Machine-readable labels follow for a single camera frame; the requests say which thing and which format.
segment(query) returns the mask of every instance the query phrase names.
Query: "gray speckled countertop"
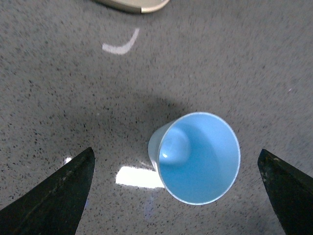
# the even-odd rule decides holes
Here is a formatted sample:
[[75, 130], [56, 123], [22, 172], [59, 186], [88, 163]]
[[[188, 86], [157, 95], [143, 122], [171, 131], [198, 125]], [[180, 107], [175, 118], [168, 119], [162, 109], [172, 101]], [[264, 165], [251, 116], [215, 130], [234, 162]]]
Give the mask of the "gray speckled countertop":
[[[257, 158], [266, 148], [313, 176], [312, 12], [309, 0], [172, 0], [149, 15], [0, 0], [0, 209], [91, 146], [77, 235], [284, 234]], [[152, 169], [153, 131], [193, 111], [239, 139], [228, 193], [191, 206], [115, 183], [122, 166]]]

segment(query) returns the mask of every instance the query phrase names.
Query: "beige object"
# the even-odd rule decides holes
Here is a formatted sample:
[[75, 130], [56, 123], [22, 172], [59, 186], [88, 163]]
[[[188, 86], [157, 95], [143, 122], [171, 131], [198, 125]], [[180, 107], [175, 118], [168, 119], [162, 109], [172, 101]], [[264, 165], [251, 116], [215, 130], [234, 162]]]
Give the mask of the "beige object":
[[96, 0], [105, 5], [132, 13], [150, 13], [164, 7], [170, 0]]

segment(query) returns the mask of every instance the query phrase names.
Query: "blue plastic cup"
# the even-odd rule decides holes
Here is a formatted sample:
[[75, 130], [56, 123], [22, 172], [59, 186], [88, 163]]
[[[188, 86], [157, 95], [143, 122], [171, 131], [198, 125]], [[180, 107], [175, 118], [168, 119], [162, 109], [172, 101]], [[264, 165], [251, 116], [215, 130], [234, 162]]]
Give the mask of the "blue plastic cup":
[[234, 131], [220, 117], [204, 112], [187, 114], [156, 130], [148, 153], [165, 188], [191, 205], [222, 197], [240, 166]]

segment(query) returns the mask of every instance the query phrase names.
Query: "cup rim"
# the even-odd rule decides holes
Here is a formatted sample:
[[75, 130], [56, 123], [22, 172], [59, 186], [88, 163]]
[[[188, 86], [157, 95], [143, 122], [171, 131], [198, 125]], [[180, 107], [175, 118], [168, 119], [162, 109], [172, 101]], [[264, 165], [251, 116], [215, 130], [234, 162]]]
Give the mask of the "cup rim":
[[[236, 145], [237, 145], [237, 149], [238, 149], [238, 166], [237, 166], [237, 169], [236, 169], [236, 174], [234, 175], [234, 178], [232, 180], [232, 182], [229, 184], [229, 186], [227, 187], [227, 189], [221, 193], [218, 197], [212, 199], [212, 200], [209, 200], [209, 201], [206, 201], [206, 202], [200, 202], [200, 203], [193, 203], [193, 202], [188, 202], [188, 201], [185, 201], [181, 198], [179, 198], [178, 196], [176, 196], [175, 194], [173, 194], [171, 192], [171, 190], [167, 187], [166, 183], [164, 182], [163, 178], [162, 178], [162, 175], [161, 175], [161, 169], [160, 169], [160, 152], [161, 152], [161, 146], [163, 144], [163, 141], [167, 135], [167, 133], [170, 131], [170, 129], [177, 123], [179, 122], [180, 120], [186, 118], [186, 117], [189, 117], [189, 116], [193, 116], [193, 115], [207, 115], [207, 116], [211, 116], [211, 117], [214, 117], [216, 118], [217, 120], [219, 120], [220, 122], [222, 122], [231, 132], [231, 134], [233, 135], [234, 137], [234, 140], [236, 142]], [[160, 144], [159, 144], [159, 147], [158, 147], [158, 151], [157, 151], [157, 158], [156, 158], [156, 165], [157, 165], [157, 169], [158, 169], [158, 174], [159, 174], [159, 177], [164, 185], [164, 187], [166, 188], [166, 190], [173, 196], [175, 197], [177, 200], [181, 201], [181, 202], [184, 202], [186, 204], [189, 204], [189, 205], [205, 205], [205, 204], [209, 204], [209, 203], [212, 203], [218, 199], [220, 199], [222, 196], [224, 196], [228, 191], [229, 189], [233, 186], [236, 178], [237, 178], [237, 175], [239, 173], [239, 168], [240, 168], [240, 162], [241, 162], [241, 152], [240, 152], [240, 146], [239, 146], [239, 142], [238, 142], [238, 139], [237, 139], [237, 136], [234, 132], [234, 130], [230, 127], [230, 125], [224, 120], [222, 119], [221, 117], [215, 115], [215, 114], [212, 114], [212, 113], [208, 113], [208, 112], [193, 112], [193, 113], [189, 113], [189, 114], [186, 114], [186, 115], [183, 115], [181, 116], [180, 118], [176, 119], [169, 127], [168, 129], [166, 130], [166, 132], [164, 133], [161, 141], [160, 141]]]

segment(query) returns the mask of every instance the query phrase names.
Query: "countertop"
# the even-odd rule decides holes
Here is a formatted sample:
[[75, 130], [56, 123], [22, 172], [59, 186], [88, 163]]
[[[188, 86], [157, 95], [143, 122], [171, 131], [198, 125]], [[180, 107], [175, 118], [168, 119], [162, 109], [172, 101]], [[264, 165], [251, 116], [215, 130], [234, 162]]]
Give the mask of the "countertop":
[[[262, 148], [313, 176], [313, 1], [171, 0], [152, 14], [90, 0], [0, 1], [0, 209], [91, 146], [77, 235], [282, 235]], [[153, 170], [152, 133], [223, 118], [241, 147], [232, 188], [193, 206], [116, 183]]]

